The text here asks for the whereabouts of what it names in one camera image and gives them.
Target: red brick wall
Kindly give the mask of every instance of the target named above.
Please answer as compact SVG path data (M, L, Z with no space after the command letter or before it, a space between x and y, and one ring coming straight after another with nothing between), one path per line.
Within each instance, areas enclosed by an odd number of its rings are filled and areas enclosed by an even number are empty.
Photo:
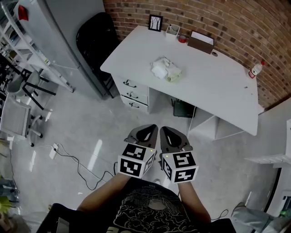
M266 62L258 75L259 103L273 107L291 96L291 4L288 0L103 0L123 40L149 14L210 35L216 49L250 69Z

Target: white container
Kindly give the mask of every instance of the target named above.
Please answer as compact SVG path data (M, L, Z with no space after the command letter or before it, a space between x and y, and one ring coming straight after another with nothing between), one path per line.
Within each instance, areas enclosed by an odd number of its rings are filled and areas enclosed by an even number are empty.
M179 31L180 31L180 27L178 25L169 24L169 26L166 30L166 40L167 41L175 41L177 39Z
M262 61L261 63L258 63L258 64L256 64L255 66L254 66L254 68L252 68L252 70L251 71L249 71L249 76L251 77L251 78L254 78L254 77L256 77L261 71L262 71L262 69L263 69L263 65L264 65L265 63Z

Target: tiled floor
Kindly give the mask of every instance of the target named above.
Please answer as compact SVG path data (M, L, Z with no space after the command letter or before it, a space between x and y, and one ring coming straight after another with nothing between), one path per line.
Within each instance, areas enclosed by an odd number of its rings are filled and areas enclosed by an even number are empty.
M189 119L173 116L170 98L160 96L159 104L152 114L144 114L124 106L120 97L96 101L79 94L70 93L62 87L50 86L56 96L41 94L41 102L51 114L43 120L41 130L44 137L38 138L35 147L27 141L16 141L12 149L12 163L15 180L20 190L19 211L26 214L33 211L46 211L47 206L61 203L69 208L77 208L91 190L77 174L77 164L69 157L56 155L49 157L50 146L61 143L65 150L99 178L105 170L113 174L113 163L117 161L123 139L140 125L156 124L158 127L170 126L186 134ZM207 141L199 136L190 135L189 141L197 153L199 171L193 185L212 218L219 217L224 209L232 209L252 191L250 207L262 209L272 188L276 170L271 165L258 165L244 160L247 144L244 134L218 140ZM153 167L144 179L153 181L159 178L169 185L166 175L160 170L158 156ZM0 157L1 172L10 177L9 160ZM98 178L83 167L80 173L94 188ZM103 181L110 179L107 173ZM176 185L169 185L178 192Z

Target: white desk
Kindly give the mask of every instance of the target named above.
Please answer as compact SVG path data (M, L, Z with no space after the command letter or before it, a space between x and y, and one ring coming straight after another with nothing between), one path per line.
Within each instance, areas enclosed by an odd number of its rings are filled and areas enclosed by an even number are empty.
M212 139L241 131L255 136L256 79L249 78L248 70L236 61L217 54L214 57L178 41L168 42L163 31L138 26L112 52L101 70L112 74L123 102L130 107L150 112L157 91L161 91L199 108L192 131ZM179 80L169 83L153 75L150 63L161 56L182 70Z

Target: tissue box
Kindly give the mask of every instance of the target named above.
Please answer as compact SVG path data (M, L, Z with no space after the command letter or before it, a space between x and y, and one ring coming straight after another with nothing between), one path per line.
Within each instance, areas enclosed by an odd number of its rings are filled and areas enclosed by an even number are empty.
M188 46L211 54L214 49L214 39L193 31L189 38Z

